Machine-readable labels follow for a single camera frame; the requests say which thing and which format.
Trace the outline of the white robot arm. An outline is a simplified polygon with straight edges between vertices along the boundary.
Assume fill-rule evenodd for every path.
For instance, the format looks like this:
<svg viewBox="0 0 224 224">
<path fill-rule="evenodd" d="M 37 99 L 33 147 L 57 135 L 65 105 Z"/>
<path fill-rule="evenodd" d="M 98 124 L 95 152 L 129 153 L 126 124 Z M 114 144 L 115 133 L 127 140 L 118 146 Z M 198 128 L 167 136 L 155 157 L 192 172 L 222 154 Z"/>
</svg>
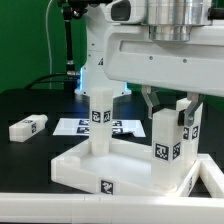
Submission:
<svg viewBox="0 0 224 224">
<path fill-rule="evenodd" d="M 78 1 L 104 7 L 107 77 L 141 84 L 149 106 L 158 103 L 152 87 L 184 91 L 179 120 L 190 126 L 206 95 L 224 97 L 224 8 L 212 0 Z"/>
</svg>

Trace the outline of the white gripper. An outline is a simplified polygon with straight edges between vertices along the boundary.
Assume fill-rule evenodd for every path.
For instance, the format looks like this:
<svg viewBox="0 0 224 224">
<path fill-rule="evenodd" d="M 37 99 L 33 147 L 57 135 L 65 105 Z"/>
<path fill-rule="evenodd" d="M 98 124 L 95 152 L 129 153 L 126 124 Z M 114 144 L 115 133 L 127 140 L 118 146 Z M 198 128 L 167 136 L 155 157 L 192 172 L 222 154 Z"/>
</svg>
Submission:
<svg viewBox="0 0 224 224">
<path fill-rule="evenodd" d="M 153 41 L 146 26 L 112 26 L 103 59 L 108 78 L 143 85 L 149 118 L 160 104 L 151 86 L 192 92 L 178 114 L 179 126 L 193 125 L 203 94 L 224 96 L 224 25 L 194 27 L 188 42 Z"/>
</svg>

